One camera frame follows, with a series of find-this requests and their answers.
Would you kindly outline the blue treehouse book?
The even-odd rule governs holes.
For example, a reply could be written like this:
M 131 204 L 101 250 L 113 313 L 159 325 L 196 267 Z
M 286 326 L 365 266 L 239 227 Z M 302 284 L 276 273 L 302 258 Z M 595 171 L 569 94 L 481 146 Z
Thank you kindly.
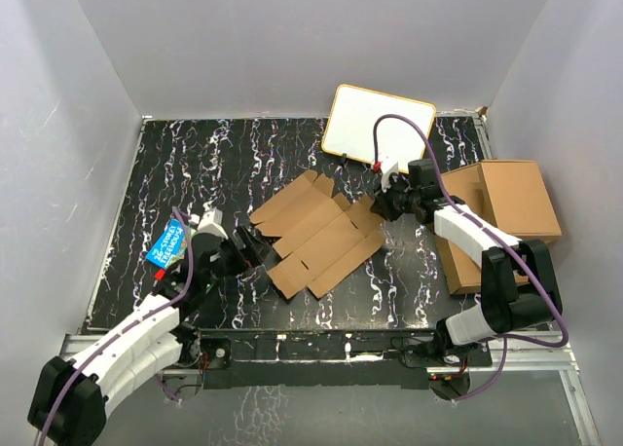
M 186 224 L 171 218 L 163 233 L 147 252 L 147 261 L 165 270 L 181 260 L 187 249 L 186 232 Z

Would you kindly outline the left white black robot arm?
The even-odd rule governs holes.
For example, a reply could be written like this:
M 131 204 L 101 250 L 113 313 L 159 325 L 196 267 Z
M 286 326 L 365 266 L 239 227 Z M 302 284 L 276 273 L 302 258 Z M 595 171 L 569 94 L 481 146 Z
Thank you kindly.
M 238 226 L 229 238 L 196 232 L 182 258 L 158 271 L 153 290 L 137 309 L 95 343 L 42 368 L 27 421 L 39 440 L 91 445 L 113 411 L 163 369 L 189 367 L 201 343 L 185 319 L 228 277 L 263 264 L 270 246 Z

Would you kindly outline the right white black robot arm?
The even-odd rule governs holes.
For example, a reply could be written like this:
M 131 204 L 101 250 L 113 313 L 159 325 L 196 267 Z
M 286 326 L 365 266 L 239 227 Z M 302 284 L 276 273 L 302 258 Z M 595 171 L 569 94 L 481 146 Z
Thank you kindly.
M 479 270 L 479 303 L 437 322 L 414 350 L 454 365 L 477 343 L 563 312 L 548 244 L 562 230 L 534 161 L 487 160 L 438 174 L 429 159 L 381 176 L 372 211 L 413 214 L 443 250 Z

